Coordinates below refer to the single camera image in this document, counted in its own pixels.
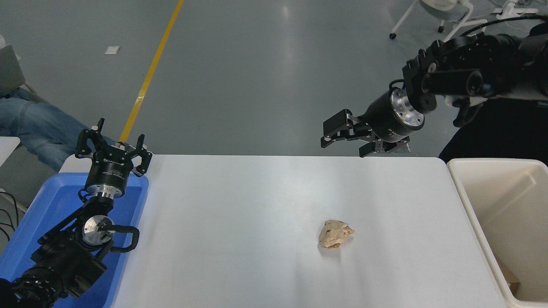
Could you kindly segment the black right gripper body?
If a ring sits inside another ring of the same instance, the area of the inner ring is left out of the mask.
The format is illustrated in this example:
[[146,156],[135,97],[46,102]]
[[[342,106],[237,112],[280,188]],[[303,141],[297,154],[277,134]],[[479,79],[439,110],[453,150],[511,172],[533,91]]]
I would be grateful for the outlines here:
[[422,129],[422,113],[411,105],[406,92],[386,92],[370,104],[364,121],[385,142],[399,142]]

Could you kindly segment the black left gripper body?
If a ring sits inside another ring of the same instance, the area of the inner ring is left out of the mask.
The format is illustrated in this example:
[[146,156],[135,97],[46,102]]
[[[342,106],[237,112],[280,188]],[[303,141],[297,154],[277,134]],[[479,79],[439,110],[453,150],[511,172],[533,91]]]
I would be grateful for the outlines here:
[[135,177],[143,176],[143,166],[135,166],[133,163],[136,157],[144,158],[144,148],[102,148],[97,152],[85,154],[85,158],[92,160],[85,183],[86,193],[124,194],[131,174]]

